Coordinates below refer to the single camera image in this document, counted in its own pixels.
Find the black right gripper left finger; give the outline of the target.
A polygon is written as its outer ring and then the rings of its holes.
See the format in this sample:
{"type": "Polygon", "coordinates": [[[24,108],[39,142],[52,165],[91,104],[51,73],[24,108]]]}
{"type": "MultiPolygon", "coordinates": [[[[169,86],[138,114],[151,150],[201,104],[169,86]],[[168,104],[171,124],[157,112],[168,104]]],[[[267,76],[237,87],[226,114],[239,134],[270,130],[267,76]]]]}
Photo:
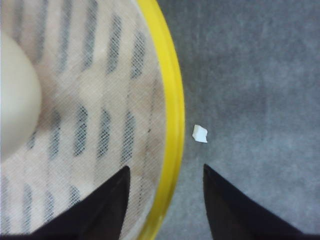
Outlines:
{"type": "Polygon", "coordinates": [[[15,235],[16,240],[118,240],[130,193],[131,173],[120,169],[85,199],[35,232],[15,235]]]}

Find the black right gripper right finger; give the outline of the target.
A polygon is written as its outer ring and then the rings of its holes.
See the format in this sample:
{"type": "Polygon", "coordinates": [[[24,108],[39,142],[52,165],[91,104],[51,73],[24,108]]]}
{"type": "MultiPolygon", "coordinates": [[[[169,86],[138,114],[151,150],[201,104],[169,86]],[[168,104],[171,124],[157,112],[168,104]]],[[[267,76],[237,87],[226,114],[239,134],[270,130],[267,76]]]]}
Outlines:
{"type": "Polygon", "coordinates": [[[228,180],[203,166],[206,216],[215,240],[313,240],[246,196],[228,180]]]}

